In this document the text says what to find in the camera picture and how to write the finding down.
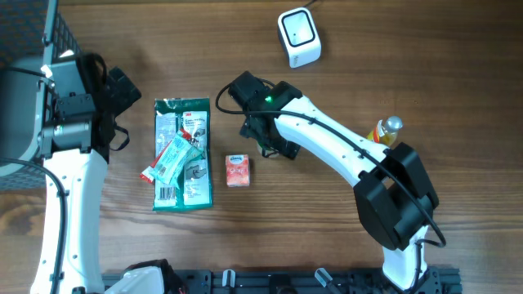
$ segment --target small red box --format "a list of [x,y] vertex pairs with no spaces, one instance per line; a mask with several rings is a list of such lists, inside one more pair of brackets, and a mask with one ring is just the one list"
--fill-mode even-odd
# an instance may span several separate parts
[[229,187],[246,187],[251,184],[247,154],[227,156],[226,171]]

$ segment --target gray bin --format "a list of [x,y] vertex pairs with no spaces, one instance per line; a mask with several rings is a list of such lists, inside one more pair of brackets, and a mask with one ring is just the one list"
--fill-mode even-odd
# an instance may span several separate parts
[[[64,51],[80,52],[57,8],[57,0],[0,0],[0,157],[42,162],[38,135],[55,97],[41,78],[2,68],[41,72]],[[0,190],[44,185],[40,171],[0,163]]]

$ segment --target table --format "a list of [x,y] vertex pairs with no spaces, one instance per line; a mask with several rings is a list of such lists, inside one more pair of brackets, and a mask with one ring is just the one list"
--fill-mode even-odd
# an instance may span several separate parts
[[[131,144],[112,153],[101,202],[100,261],[119,272],[167,258],[178,269],[330,270],[382,263],[361,226],[351,187],[306,150],[264,159],[239,136],[241,117],[212,109],[214,208],[151,211],[138,179],[154,155],[154,99],[214,101],[249,70],[302,90],[326,114],[366,135],[399,115],[399,140],[420,154],[438,192],[448,239],[432,265],[458,267],[468,293],[523,286],[523,3],[330,1],[311,10],[323,44],[314,64],[290,69],[278,15],[296,2],[62,7],[85,51],[104,56],[143,97],[118,124]],[[236,107],[223,99],[227,108]],[[228,189],[227,154],[253,160],[248,189]],[[36,273],[44,191],[0,194],[0,292],[26,293]]]

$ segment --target juice bottle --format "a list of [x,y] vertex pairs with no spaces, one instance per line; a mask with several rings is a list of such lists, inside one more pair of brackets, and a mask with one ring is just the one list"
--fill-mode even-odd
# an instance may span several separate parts
[[383,123],[383,120],[380,120],[376,127],[374,127],[367,136],[367,139],[390,147],[394,144],[394,141],[396,141],[398,131],[402,127],[403,122],[401,122],[401,118],[391,116],[385,121],[385,123]]

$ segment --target silver bottle cap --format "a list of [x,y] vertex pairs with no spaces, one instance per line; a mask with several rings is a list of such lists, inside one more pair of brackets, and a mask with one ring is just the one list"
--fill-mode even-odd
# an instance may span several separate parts
[[385,122],[385,130],[388,132],[398,132],[403,127],[403,122],[401,118],[397,116],[391,116]]

